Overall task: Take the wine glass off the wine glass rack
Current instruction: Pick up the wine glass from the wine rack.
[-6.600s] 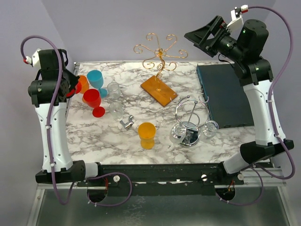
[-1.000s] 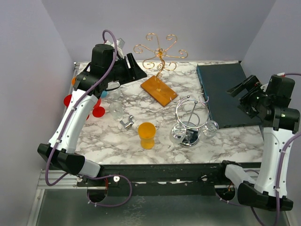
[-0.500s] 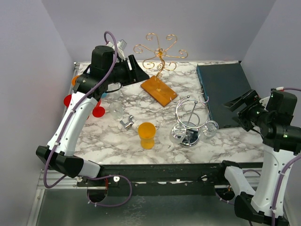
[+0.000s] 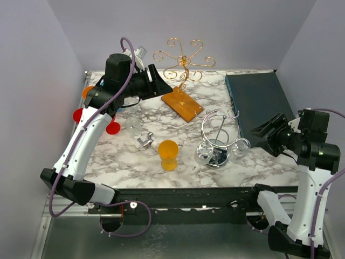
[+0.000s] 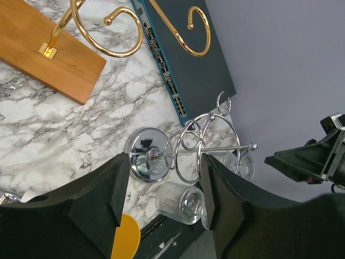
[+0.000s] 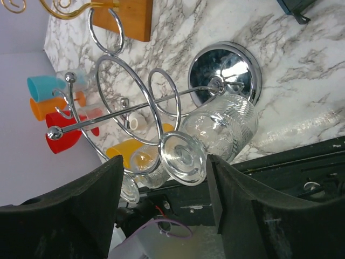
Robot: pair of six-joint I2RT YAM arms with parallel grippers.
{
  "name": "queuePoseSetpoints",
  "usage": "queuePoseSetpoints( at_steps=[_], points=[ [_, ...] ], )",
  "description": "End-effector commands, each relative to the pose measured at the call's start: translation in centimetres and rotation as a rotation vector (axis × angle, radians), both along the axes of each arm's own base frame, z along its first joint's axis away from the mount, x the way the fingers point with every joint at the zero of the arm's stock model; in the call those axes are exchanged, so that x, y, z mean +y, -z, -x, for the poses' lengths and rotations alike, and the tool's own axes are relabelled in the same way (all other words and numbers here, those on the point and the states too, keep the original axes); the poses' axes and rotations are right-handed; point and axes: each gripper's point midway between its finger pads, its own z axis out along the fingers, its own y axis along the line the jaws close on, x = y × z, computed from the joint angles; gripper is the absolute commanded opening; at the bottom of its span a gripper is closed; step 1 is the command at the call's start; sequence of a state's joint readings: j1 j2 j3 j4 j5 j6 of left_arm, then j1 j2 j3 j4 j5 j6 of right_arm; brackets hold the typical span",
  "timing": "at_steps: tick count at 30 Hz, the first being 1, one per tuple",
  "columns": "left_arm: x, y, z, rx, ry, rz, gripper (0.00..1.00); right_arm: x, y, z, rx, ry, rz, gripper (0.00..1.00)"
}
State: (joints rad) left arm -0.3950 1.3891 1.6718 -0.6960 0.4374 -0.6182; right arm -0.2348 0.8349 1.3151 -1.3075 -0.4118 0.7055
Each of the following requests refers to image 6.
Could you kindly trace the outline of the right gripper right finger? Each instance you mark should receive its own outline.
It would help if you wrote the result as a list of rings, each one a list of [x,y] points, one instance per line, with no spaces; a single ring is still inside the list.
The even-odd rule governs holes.
[[[344,258],[344,198],[277,191],[209,155],[213,216],[226,258]]]

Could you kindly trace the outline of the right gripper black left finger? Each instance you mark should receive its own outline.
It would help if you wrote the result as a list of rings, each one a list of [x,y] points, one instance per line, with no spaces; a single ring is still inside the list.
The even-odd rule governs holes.
[[[107,258],[123,157],[20,205],[1,207],[1,258]]]

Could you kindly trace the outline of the yellow wine glass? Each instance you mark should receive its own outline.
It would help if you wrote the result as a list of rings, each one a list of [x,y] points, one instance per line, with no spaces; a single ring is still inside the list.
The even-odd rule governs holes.
[[[122,155],[124,167],[126,169],[130,169],[130,158],[132,154],[143,145],[144,143],[131,138],[129,140],[126,140],[124,142],[107,148],[106,155],[110,159],[114,156]]]

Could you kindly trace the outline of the red wine glass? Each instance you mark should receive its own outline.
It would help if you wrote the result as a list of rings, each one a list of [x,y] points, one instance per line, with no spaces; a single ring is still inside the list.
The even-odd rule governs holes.
[[[79,119],[81,121],[84,121],[84,120],[87,120],[87,117],[85,115],[80,114]],[[69,125],[74,125],[77,123],[75,118],[66,119],[61,114],[59,114],[58,112],[47,114],[45,117],[45,121],[46,121],[48,128],[52,127],[52,126],[59,126],[59,127],[63,128],[63,127],[66,127]],[[98,137],[100,135],[99,127],[95,127],[93,129],[86,129],[86,131],[91,131],[91,133],[96,137]],[[75,134],[75,133],[81,135],[81,130],[76,129],[74,131],[68,132],[67,135]]]
[[[64,135],[58,140],[51,140],[46,135],[46,141],[54,154],[63,152],[71,147],[73,147],[81,137],[81,131],[75,130],[71,132],[64,133]]]

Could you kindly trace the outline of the orange wine glass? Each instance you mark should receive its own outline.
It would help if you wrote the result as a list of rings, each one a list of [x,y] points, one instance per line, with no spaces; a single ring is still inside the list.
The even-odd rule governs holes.
[[[83,91],[78,91],[74,95],[74,100],[77,101],[80,107],[86,105],[86,97]],[[47,114],[56,112],[55,107],[58,107],[62,111],[67,111],[67,103],[62,97],[54,97],[50,100],[35,102],[32,98],[30,99],[30,107],[34,117],[38,121],[45,120]]]

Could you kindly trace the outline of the clear wine glass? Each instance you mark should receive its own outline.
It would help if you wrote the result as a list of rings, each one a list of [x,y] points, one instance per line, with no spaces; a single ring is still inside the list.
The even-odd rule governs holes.
[[[103,115],[106,114],[105,110],[100,107],[100,106],[84,106],[84,107],[81,107],[77,110],[77,113],[78,113],[78,116],[79,116],[79,119],[81,121],[86,121],[86,120],[92,120],[92,119],[96,119],[98,117],[101,117]],[[84,130],[92,130],[96,127],[100,127],[102,125],[104,125],[106,123],[106,121],[101,121],[101,122],[98,122],[98,123],[94,123],[94,124],[91,124],[91,125],[88,125],[86,127],[84,127]]]
[[[94,81],[94,73],[89,72],[87,73],[83,69],[71,69],[71,70],[64,70],[58,71],[56,73],[57,85],[59,88],[67,91],[68,83],[65,80],[65,74],[68,72],[72,72],[75,75],[75,82],[73,84],[73,91],[83,91],[88,89]]]

